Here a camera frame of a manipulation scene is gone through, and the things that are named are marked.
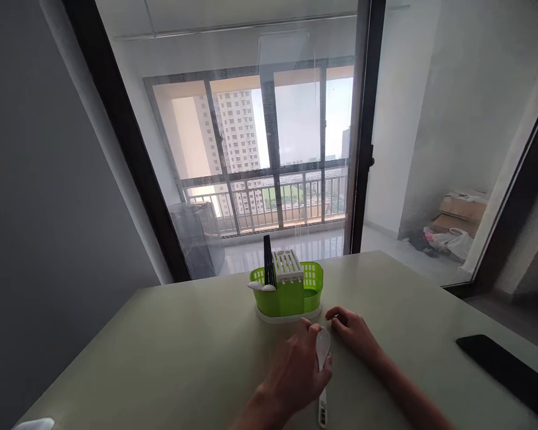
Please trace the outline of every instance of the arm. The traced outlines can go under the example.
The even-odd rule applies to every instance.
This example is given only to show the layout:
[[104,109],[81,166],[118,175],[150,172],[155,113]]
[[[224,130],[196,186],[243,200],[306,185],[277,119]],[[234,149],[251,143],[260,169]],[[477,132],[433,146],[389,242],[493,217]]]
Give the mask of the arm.
[[331,355],[323,370],[316,366],[318,324],[302,318],[304,328],[277,351],[267,378],[257,387],[233,430],[279,430],[319,397],[332,376]]
[[336,306],[325,318],[331,320],[331,326],[342,340],[375,372],[415,429],[454,428],[383,352],[362,316]]

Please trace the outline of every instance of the cardboard box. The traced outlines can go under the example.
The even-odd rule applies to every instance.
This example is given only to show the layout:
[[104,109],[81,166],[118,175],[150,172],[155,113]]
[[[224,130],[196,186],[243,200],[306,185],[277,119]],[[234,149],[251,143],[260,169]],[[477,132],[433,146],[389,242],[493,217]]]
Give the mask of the cardboard box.
[[473,238],[478,230],[478,224],[450,215],[440,214],[430,225],[430,229],[435,233],[448,233],[451,228],[464,230]]
[[486,203],[482,199],[457,193],[447,194],[440,207],[441,213],[452,215],[474,224],[480,224],[485,210]]

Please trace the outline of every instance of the ceiling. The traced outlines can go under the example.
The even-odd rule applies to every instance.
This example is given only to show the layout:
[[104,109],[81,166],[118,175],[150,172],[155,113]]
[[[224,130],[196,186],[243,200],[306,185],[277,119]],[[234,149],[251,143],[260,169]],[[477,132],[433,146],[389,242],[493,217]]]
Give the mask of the ceiling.
[[96,0],[106,30],[113,37],[346,14],[357,10],[357,0],[146,1],[147,8],[144,0]]

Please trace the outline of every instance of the white floor tile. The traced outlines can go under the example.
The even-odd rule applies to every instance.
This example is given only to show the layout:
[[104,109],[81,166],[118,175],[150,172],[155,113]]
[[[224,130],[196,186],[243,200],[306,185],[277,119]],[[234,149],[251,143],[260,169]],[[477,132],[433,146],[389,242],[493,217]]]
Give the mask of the white floor tile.
[[[344,231],[342,229],[279,238],[271,241],[274,251],[294,249],[300,261],[316,261],[343,255]],[[407,242],[398,241],[386,234],[365,226],[361,241],[361,252],[381,250],[412,270],[431,279],[441,286],[466,282],[468,274],[460,264],[445,256],[431,258],[417,251]],[[245,245],[225,248],[225,262],[220,275],[250,272],[262,267],[263,239]]]

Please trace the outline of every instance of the white plastic spoon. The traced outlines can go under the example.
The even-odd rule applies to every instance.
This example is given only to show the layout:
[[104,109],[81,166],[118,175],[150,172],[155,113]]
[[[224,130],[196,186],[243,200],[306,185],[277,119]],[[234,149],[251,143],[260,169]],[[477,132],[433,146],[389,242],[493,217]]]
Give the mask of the white plastic spoon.
[[248,283],[247,286],[251,288],[252,290],[258,290],[258,291],[261,291],[261,289],[263,288],[263,284],[257,281],[252,281]]
[[[321,328],[321,331],[317,335],[317,361],[319,362],[319,371],[323,370],[327,355],[329,355],[329,349],[331,347],[331,337],[326,328]],[[321,428],[327,427],[327,394],[325,389],[319,396],[319,415],[317,417],[319,426]]]

